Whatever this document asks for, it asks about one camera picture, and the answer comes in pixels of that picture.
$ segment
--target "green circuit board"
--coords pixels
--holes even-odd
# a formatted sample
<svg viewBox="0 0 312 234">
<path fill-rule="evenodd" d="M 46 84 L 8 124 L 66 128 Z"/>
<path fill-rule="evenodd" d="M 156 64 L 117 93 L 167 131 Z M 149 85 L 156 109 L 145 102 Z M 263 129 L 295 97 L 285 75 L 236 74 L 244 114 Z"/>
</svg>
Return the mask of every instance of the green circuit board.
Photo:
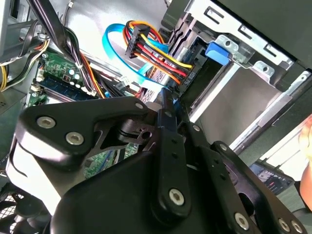
<svg viewBox="0 0 312 234">
<path fill-rule="evenodd" d="M 95 176 L 100 171 L 103 171 L 111 167 L 114 163 L 114 154 L 111 154 L 110 157 L 107 156 L 108 151 L 95 155 L 91 158 L 88 158 L 85 163 L 84 176 L 86 178 L 90 178 L 92 176 Z"/>
<path fill-rule="evenodd" d="M 43 70 L 64 80 L 64 76 L 70 79 L 74 78 L 74 75 L 81 77 L 79 69 L 71 62 L 64 59 L 62 56 L 52 52 L 45 52 L 43 63 Z"/>
<path fill-rule="evenodd" d="M 48 96 L 45 93 L 30 91 L 27 107 L 43 105 L 47 101 Z"/>
</svg>

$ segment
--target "orange wire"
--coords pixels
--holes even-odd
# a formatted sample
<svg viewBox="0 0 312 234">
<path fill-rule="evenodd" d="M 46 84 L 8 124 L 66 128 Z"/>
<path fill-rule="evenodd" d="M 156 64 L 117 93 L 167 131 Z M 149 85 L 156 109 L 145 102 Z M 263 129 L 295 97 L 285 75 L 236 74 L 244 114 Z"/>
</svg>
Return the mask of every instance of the orange wire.
<svg viewBox="0 0 312 234">
<path fill-rule="evenodd" d="M 126 44 L 127 44 L 127 40 L 126 40 L 126 34 L 125 34 L 125 30 L 122 31 L 122 35 L 123 35 L 123 39 L 125 40 Z M 163 73 L 167 74 L 171 79 L 173 79 L 177 84 L 181 84 L 181 82 L 175 78 L 172 74 L 170 74 L 169 72 L 163 70 L 161 67 L 157 66 L 153 61 L 150 61 L 148 58 L 146 58 L 145 56 L 139 54 L 139 53 L 134 53 L 136 56 L 144 59 L 147 62 L 150 62 L 153 64 L 153 66 L 159 70 L 161 70 Z"/>
<path fill-rule="evenodd" d="M 167 74 L 167 75 L 168 75 L 171 79 L 173 79 L 177 84 L 181 84 L 181 82 L 180 82 L 177 78 L 175 78 L 172 74 L 170 74 L 169 72 L 163 70 L 161 67 L 157 66 L 153 61 L 150 61 L 147 57 L 145 57 L 145 56 L 143 56 L 143 55 L 141 55 L 141 54 L 139 54 L 139 53 L 134 53 L 134 54 L 135 54 L 136 56 L 138 56 L 138 57 L 144 59 L 145 61 L 152 63 L 154 67 L 156 67 L 157 69 L 161 70 L 163 73 Z"/>
<path fill-rule="evenodd" d="M 89 71 L 91 80 L 92 80 L 93 84 L 95 85 L 95 88 L 97 89 L 97 91 L 98 91 L 98 93 L 100 94 L 100 96 L 101 96 L 102 98 L 105 98 L 105 95 L 104 95 L 103 92 L 101 91 L 101 88 L 99 87 L 98 82 L 97 82 L 97 80 L 96 80 L 95 77 L 94 77 L 94 74 L 93 74 L 93 72 L 92 72 L 92 69 L 91 69 L 91 67 L 90 67 L 90 65 L 89 65 L 89 63 L 88 63 L 88 61 L 87 61 L 87 59 L 85 58 L 85 56 L 83 55 L 83 53 L 80 53 L 80 54 L 81 54 L 81 57 L 82 57 L 82 59 L 84 60 L 85 64 L 87 65 L 87 69 L 88 69 L 88 71 Z"/>
</svg>

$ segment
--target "black plastic bracket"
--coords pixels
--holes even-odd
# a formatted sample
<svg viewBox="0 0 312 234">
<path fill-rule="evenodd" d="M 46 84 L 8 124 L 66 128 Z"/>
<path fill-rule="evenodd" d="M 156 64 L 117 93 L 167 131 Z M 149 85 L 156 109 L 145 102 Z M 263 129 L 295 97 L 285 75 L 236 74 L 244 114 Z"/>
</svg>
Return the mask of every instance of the black plastic bracket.
<svg viewBox="0 0 312 234">
<path fill-rule="evenodd" d="M 244 205 L 247 210 L 253 211 L 250 215 L 254 216 L 263 233 L 297 233 L 293 223 L 299 225 L 300 221 L 225 143 L 217 141 L 212 149 L 222 156 L 223 163 L 237 177 L 236 191 L 245 197 Z M 303 226 L 301 229 L 304 234 L 307 233 Z"/>
<path fill-rule="evenodd" d="M 210 149 L 203 131 L 192 123 L 185 124 L 186 154 L 194 155 L 206 185 L 206 196 L 211 197 L 208 210 L 217 216 L 217 226 L 222 233 L 260 234 L 260 230 L 247 214 L 232 180 L 222 162 L 221 155 Z"/>
<path fill-rule="evenodd" d="M 191 212 L 191 195 L 186 168 L 183 136 L 177 133 L 171 93 L 162 89 L 157 102 L 157 130 L 146 150 L 155 155 L 155 173 L 151 207 L 154 216 L 165 225 L 174 225 Z"/>
<path fill-rule="evenodd" d="M 144 36 L 148 37 L 148 34 L 150 33 L 150 27 L 145 25 L 137 25 L 133 29 L 133 33 L 131 36 L 131 39 L 129 41 L 128 47 L 126 49 L 125 55 L 131 59 L 136 58 L 137 56 L 134 55 L 134 52 L 136 50 L 136 44 L 140 38 L 140 34 L 143 34 Z"/>
</svg>

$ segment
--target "capacitor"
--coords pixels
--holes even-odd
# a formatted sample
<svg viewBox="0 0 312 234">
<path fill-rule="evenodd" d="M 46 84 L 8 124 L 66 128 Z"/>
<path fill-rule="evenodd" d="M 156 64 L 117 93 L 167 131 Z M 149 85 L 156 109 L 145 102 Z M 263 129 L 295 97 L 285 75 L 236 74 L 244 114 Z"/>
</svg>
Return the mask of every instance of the capacitor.
<svg viewBox="0 0 312 234">
<path fill-rule="evenodd" d="M 80 89 L 83 86 L 83 83 L 81 81 L 78 81 L 75 85 L 76 88 Z"/>
<path fill-rule="evenodd" d="M 70 85 L 75 85 L 76 83 L 77 83 L 76 79 L 71 79 L 69 82 Z"/>
<path fill-rule="evenodd" d="M 75 71 L 74 71 L 73 69 L 70 69 L 70 70 L 68 71 L 68 73 L 69 73 L 70 75 L 73 75 L 73 74 L 75 74 Z"/>
<path fill-rule="evenodd" d="M 75 79 L 80 79 L 80 75 L 79 75 L 79 74 L 75 74 L 75 75 L 74 75 L 74 78 L 75 78 Z"/>
</svg>

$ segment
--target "human hand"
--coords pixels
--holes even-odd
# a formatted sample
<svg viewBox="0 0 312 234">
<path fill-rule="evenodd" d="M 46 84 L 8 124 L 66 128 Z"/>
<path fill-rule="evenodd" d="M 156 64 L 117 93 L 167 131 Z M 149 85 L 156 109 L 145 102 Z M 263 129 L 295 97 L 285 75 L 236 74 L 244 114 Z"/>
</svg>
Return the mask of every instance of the human hand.
<svg viewBox="0 0 312 234">
<path fill-rule="evenodd" d="M 299 148 L 312 165 L 312 117 L 307 121 L 299 135 Z"/>
</svg>

